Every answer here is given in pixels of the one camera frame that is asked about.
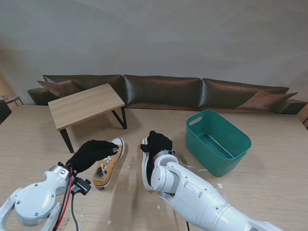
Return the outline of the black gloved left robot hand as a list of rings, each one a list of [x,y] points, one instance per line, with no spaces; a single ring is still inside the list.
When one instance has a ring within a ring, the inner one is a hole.
[[[108,141],[91,140],[84,143],[79,150],[66,162],[76,173],[89,169],[96,161],[115,154],[119,146]]]

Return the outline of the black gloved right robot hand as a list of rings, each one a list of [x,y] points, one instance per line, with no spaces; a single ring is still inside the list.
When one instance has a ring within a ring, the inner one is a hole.
[[[172,141],[161,133],[151,130],[147,137],[147,143],[141,144],[141,150],[154,157],[160,151],[172,151]]]

